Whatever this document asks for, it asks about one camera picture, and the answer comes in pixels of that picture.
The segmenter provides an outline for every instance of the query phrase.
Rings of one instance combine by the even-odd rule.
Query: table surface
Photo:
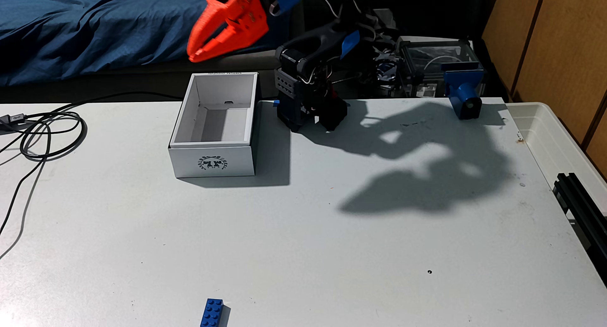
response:
[[[265,102],[257,176],[184,180],[180,103],[80,106],[86,139],[24,182],[0,237],[24,222],[0,326],[194,327],[207,298],[230,327],[604,326],[607,289],[506,106],[483,102],[459,121],[447,99],[353,100],[336,131],[300,134]],[[17,153],[3,210],[34,167],[3,163]]]

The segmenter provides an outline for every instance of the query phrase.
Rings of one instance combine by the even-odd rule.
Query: box logo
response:
[[[225,169],[228,167],[228,161],[221,156],[203,156],[198,160],[198,166],[204,170]]]

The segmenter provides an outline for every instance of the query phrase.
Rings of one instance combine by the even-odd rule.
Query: blue bedsheet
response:
[[[186,58],[206,0],[0,0],[0,86]],[[288,14],[246,52],[288,38]]]

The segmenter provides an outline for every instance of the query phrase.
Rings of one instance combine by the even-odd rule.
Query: black metal rail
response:
[[[571,211],[588,238],[591,245],[586,252],[607,286],[607,220],[574,173],[559,173],[557,178],[552,192],[564,213]]]

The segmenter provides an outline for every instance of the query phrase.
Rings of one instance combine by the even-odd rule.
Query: open cardboard box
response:
[[[175,176],[255,175],[251,137],[257,73],[195,73],[171,142]]]

